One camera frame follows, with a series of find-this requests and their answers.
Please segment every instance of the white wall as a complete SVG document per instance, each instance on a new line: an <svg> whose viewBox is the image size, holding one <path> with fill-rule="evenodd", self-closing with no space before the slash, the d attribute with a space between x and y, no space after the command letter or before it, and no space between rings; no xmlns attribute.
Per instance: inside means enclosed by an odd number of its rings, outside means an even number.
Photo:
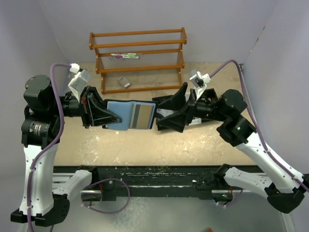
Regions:
<svg viewBox="0 0 309 232"><path fill-rule="evenodd" d="M0 225L16 232L10 213L22 200L25 158L21 125L26 102L25 82L37 74L49 74L54 62L67 62L36 0L0 1ZM57 72L64 83L66 70Z"/></svg>
<svg viewBox="0 0 309 232"><path fill-rule="evenodd" d="M38 0L69 61L93 62L89 33L185 27L186 62L244 62L278 0Z"/></svg>
<svg viewBox="0 0 309 232"><path fill-rule="evenodd" d="M257 121L270 146L309 173L309 1L281 0L244 63L244 77ZM309 194L293 212L307 232Z"/></svg>

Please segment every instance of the beige table surface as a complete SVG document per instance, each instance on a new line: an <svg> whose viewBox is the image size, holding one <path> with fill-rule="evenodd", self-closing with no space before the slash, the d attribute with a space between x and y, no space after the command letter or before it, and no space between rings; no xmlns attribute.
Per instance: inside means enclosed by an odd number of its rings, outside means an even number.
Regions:
<svg viewBox="0 0 309 232"><path fill-rule="evenodd" d="M187 63L182 70L183 81L189 82L193 69L212 73L220 63ZM90 85L100 92L100 76L94 64L81 64L93 75ZM113 73L106 78L109 88L121 88L117 78L125 76L132 87L161 86L177 83L174 70ZM220 96L227 89L240 90L236 67L228 64L208 84ZM152 97L174 94L177 90L101 95L103 99L151 100ZM216 131L221 122L186 127L183 133L152 130L85 129L80 118L66 118L65 130L56 155L55 165L233 165L254 164L247 156L223 141Z"/></svg>

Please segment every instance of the gray wall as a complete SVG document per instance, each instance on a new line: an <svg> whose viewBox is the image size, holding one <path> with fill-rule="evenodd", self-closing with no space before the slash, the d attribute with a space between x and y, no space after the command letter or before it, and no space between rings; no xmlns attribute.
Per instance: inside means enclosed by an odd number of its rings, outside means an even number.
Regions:
<svg viewBox="0 0 309 232"><path fill-rule="evenodd" d="M24 85L36 74L48 74L52 63L67 59L36 0L0 1L0 41L0 224L1 231L15 232L19 224L10 222L10 213L21 203L25 175L20 130ZM57 72L60 85L67 73Z"/></svg>
<svg viewBox="0 0 309 232"><path fill-rule="evenodd" d="M267 142L288 163L309 173L309 1L281 0L245 61L244 77ZM307 232L309 194L293 212Z"/></svg>
<svg viewBox="0 0 309 232"><path fill-rule="evenodd" d="M185 27L187 62L244 62L278 0L38 0L70 61L93 62L90 32Z"/></svg>

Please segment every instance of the gray floor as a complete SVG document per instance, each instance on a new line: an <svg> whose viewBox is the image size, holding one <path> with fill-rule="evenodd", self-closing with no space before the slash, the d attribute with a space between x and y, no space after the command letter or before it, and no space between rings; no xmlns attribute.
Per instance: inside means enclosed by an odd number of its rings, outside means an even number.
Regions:
<svg viewBox="0 0 309 232"><path fill-rule="evenodd" d="M100 202L97 209L115 210L126 202ZM132 198L128 207L116 215L103 215L81 207L78 199L66 220L54 232L285 232L281 213L253 193L226 209L213 201L195 198ZM47 232L48 228L38 228Z"/></svg>

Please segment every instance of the wooden shelf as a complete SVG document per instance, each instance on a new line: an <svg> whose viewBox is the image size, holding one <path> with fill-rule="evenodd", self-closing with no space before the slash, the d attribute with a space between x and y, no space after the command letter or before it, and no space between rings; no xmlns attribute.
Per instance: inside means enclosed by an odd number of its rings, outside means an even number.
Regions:
<svg viewBox="0 0 309 232"><path fill-rule="evenodd" d="M107 36L126 36L126 35L144 35L144 34L160 34L160 33L180 33L179 40L163 40L163 41L144 41L144 42L129 42L129 43L105 43L97 44L96 37ZM147 30L147 31L130 31L130 32L111 32L111 33L90 33L89 48L95 50L96 53L96 73L101 74L101 92L106 93L123 93L123 92L136 92L136 91L148 91L148 90L161 90L161 89L175 89L182 86L181 69L184 68L183 59L183 44L187 43L187 36L184 28L181 29L169 29L169 30ZM105 69L102 61L102 57L109 57L112 53L100 53L99 49L113 48L113 47L129 47L129 46L145 46L145 45L162 45L162 44L178 44L177 49L161 49L161 50L147 50L147 51L125 51L114 53L138 53L143 55L149 54L162 54L162 53L178 53L176 64L172 65L154 65L154 66L142 66L142 67L124 67ZM179 85L176 86L162 86L162 87L145 87L145 88L129 88L129 89L116 89L105 90L105 78L107 73L114 72L129 72L129 71L145 71L145 70L160 70L160 69L176 69Z"/></svg>

